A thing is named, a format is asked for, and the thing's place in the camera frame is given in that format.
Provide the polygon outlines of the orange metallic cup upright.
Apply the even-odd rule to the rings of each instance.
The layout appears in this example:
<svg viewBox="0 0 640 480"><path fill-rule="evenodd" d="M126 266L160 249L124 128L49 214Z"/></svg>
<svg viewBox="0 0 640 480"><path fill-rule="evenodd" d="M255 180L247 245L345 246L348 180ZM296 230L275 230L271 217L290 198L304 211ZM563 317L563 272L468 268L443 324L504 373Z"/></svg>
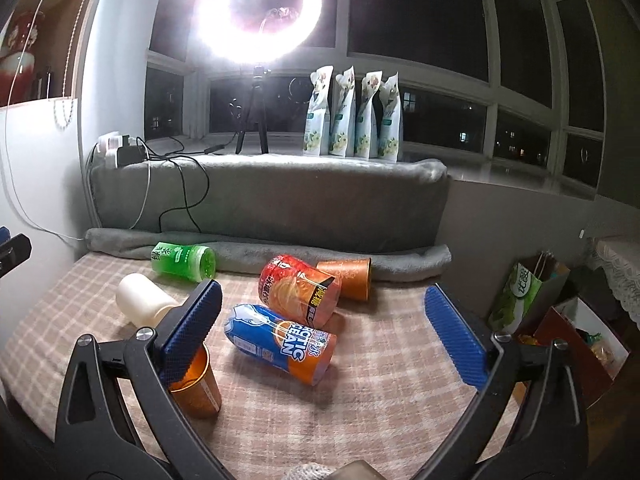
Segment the orange metallic cup upright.
<svg viewBox="0 0 640 480"><path fill-rule="evenodd" d="M179 408L192 418L204 419L218 415L222 404L221 393L204 344L195 353L183 378L169 386L169 392Z"/></svg>

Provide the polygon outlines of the white plastic cup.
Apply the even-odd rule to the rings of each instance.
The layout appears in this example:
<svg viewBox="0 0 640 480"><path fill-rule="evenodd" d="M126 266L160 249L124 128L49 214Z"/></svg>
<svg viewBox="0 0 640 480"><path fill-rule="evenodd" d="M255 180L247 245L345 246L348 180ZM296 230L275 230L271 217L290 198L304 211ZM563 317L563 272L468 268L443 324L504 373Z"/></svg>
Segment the white plastic cup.
<svg viewBox="0 0 640 480"><path fill-rule="evenodd" d="M124 276L115 292L120 312L137 328L155 328L178 301L159 288L145 275L131 273Z"/></svg>

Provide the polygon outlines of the green plastic cup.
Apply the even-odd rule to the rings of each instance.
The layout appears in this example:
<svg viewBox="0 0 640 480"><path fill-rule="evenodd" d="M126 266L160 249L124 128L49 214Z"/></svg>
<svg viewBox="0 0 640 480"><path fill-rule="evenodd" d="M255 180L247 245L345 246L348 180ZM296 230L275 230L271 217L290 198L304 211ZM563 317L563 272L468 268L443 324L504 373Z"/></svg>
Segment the green plastic cup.
<svg viewBox="0 0 640 480"><path fill-rule="evenodd" d="M151 250L152 269L163 275L199 283L213 278L216 257L212 248L204 245L157 243Z"/></svg>

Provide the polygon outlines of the blue orange snack cup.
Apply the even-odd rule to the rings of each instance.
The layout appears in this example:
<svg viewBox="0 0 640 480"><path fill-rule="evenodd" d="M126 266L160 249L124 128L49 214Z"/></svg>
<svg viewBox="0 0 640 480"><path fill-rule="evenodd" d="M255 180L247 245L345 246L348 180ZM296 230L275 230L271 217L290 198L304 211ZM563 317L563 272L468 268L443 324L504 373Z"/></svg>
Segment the blue orange snack cup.
<svg viewBox="0 0 640 480"><path fill-rule="evenodd" d="M315 386L329 368L337 336L282 318L259 304L237 304L224 334L247 356Z"/></svg>

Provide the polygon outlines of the red orange snack cup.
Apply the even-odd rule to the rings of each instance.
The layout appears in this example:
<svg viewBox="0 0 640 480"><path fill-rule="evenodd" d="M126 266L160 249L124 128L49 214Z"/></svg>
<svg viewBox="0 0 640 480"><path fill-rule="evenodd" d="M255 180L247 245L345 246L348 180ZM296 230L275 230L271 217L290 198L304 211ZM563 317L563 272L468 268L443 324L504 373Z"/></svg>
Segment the red orange snack cup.
<svg viewBox="0 0 640 480"><path fill-rule="evenodd" d="M259 275L258 296L273 312L313 328L329 322L341 280L291 255L272 258Z"/></svg>

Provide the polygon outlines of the orange plastic cup lying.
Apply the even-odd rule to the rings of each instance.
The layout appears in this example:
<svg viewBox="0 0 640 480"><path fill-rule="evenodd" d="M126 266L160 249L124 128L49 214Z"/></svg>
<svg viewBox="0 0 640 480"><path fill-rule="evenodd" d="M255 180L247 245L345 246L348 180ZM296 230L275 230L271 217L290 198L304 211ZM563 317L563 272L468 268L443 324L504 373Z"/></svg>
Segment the orange plastic cup lying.
<svg viewBox="0 0 640 480"><path fill-rule="evenodd" d="M329 260L317 263L317 269L341 281L341 297L367 302L371 287L371 259Z"/></svg>

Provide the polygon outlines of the red white gift bag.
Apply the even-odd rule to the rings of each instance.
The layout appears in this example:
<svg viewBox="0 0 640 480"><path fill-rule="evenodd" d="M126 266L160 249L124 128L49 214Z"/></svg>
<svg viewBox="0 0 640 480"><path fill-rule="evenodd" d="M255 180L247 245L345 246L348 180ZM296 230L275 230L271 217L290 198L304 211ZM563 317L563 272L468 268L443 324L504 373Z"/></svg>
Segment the red white gift bag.
<svg viewBox="0 0 640 480"><path fill-rule="evenodd" d="M557 339L568 344L587 406L595 404L612 387L629 356L623 341L579 297L551 307L534 338L545 346Z"/></svg>

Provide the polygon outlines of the green white paper bag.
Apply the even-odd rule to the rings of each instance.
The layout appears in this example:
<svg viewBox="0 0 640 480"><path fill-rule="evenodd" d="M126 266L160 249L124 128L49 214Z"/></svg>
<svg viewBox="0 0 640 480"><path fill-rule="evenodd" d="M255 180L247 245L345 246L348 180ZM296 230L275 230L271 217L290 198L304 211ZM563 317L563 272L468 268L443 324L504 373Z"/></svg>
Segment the green white paper bag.
<svg viewBox="0 0 640 480"><path fill-rule="evenodd" d="M551 252L518 260L488 316L494 332L531 333L558 300L570 268Z"/></svg>

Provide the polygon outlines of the plaid beige cloth cover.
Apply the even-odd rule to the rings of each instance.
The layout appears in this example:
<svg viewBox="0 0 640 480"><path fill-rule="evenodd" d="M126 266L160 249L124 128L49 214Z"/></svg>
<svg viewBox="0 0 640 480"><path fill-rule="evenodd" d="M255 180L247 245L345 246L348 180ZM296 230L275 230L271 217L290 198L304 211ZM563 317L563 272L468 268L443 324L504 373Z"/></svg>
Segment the plaid beige cloth cover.
<svg viewBox="0 0 640 480"><path fill-rule="evenodd" d="M1 376L29 418L54 433L63 376L77 338L134 330L115 302L149 263L89 254L38 300L1 349ZM365 460L407 479L428 460L474 396L424 313L423 286L375 286L366 304L337 311L337 346L321 382L307 386L246 356L221 324L206 344L222 407L194 429L235 477L279 479L305 464Z"/></svg>

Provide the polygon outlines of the white lace cloth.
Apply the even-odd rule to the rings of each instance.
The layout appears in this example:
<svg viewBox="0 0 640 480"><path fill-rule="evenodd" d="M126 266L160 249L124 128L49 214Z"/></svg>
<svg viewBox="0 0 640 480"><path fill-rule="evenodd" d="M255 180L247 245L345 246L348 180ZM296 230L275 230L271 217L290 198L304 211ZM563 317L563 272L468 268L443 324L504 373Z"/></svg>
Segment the white lace cloth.
<svg viewBox="0 0 640 480"><path fill-rule="evenodd" d="M587 266L602 269L608 287L634 324L639 325L639 239L629 236L592 238Z"/></svg>

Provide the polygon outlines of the black clamp at left edge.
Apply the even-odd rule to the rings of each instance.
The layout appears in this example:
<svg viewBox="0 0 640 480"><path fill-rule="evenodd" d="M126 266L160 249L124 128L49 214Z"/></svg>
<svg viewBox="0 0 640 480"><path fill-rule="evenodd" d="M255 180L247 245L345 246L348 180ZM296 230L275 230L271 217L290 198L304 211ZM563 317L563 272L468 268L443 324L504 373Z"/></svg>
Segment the black clamp at left edge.
<svg viewBox="0 0 640 480"><path fill-rule="evenodd" d="M0 228L0 278L27 261L32 242L25 234L13 236L6 226Z"/></svg>

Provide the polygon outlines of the rolled grey blanket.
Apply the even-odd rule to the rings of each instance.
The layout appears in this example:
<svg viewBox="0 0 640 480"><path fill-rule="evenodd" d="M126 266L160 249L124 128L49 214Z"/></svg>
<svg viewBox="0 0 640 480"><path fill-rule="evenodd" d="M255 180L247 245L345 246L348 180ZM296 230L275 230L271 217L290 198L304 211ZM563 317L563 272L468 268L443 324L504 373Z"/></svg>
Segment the rolled grey blanket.
<svg viewBox="0 0 640 480"><path fill-rule="evenodd" d="M153 233L139 230L91 228L85 234L90 252L124 259L148 260L159 242L178 245L204 245L213 249L221 272L260 273L277 255L291 255L312 266L320 261L371 260L371 276L379 282L411 283L434 278L450 265L451 252L446 245L410 249L390 254L337 252L336 250L250 240L192 232Z"/></svg>

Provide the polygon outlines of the black power adapter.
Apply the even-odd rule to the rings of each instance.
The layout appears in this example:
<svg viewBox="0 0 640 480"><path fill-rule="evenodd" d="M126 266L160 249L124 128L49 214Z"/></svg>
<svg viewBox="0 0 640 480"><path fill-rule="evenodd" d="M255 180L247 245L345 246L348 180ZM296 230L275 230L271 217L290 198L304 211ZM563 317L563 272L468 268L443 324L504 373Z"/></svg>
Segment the black power adapter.
<svg viewBox="0 0 640 480"><path fill-rule="evenodd" d="M116 167L124 168L146 161L146 151L143 146L130 141L130 136L122 136L122 143L116 148Z"/></svg>

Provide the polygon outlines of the white power strip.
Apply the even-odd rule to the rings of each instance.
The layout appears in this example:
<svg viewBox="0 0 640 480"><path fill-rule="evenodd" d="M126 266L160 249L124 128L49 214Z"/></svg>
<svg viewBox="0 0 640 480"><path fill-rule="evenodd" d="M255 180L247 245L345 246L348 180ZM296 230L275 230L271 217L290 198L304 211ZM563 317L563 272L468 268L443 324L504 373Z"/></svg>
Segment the white power strip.
<svg viewBox="0 0 640 480"><path fill-rule="evenodd" d="M104 164L107 169L117 169L118 150L128 145L128 134L121 134L119 131L111 131L98 137L98 142L96 142L96 152L104 158Z"/></svg>

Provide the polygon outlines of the grey sofa backrest cushion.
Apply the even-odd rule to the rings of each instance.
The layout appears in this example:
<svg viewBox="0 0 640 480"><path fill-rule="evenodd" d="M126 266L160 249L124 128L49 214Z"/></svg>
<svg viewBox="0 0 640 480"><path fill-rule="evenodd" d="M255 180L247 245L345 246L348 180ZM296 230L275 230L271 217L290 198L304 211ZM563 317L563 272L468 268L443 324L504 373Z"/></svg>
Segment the grey sofa backrest cushion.
<svg viewBox="0 0 640 480"><path fill-rule="evenodd" d="M96 166L90 182L106 228L384 254L434 245L450 180L437 159L269 154Z"/></svg>

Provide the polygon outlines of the white green pouch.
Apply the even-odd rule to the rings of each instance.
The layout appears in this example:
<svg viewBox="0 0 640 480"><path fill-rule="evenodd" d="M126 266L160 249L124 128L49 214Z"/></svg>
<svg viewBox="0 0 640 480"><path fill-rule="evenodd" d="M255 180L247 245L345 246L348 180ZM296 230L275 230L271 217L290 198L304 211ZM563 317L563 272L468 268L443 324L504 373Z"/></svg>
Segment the white green pouch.
<svg viewBox="0 0 640 480"><path fill-rule="evenodd" d="M349 67L344 73L335 76L338 85L338 101L331 128L331 155L347 157L354 154L355 142L355 69Z"/></svg>
<svg viewBox="0 0 640 480"><path fill-rule="evenodd" d="M373 155L375 114L373 98L382 84L382 70L366 73L361 81L361 102L356 117L355 156L369 159Z"/></svg>
<svg viewBox="0 0 640 480"><path fill-rule="evenodd" d="M312 92L308 102L303 154L324 155L329 151L330 121L329 93L333 66L326 65L310 74Z"/></svg>
<svg viewBox="0 0 640 480"><path fill-rule="evenodd" d="M389 76L380 88L382 119L378 130L378 158L397 162L402 138L402 103L399 74Z"/></svg>

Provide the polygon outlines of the black tripod stand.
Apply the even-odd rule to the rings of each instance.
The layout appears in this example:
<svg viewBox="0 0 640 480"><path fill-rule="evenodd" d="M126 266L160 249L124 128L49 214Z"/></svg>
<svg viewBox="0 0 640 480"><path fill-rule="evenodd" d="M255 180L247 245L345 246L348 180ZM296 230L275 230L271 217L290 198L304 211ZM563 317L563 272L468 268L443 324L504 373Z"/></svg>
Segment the black tripod stand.
<svg viewBox="0 0 640 480"><path fill-rule="evenodd" d="M240 154L242 152L245 136L252 118L256 120L257 124L260 152L262 154L267 154L269 152L267 112L264 95L265 78L268 74L269 70L266 70L264 66L256 65L254 67L250 92L248 92L248 97L242 107L238 140L236 140L235 145L235 154Z"/></svg>

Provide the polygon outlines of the red white figurine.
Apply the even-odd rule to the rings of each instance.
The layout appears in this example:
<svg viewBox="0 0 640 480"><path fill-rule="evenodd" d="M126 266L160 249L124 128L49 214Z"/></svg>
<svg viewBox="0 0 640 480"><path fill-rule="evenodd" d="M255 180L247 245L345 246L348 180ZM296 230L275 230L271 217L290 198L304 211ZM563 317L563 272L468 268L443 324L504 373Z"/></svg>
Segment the red white figurine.
<svg viewBox="0 0 640 480"><path fill-rule="evenodd" d="M35 75L32 47L38 39L39 25L46 18L41 11L25 11L10 21L1 58L1 106L24 102L30 96Z"/></svg>

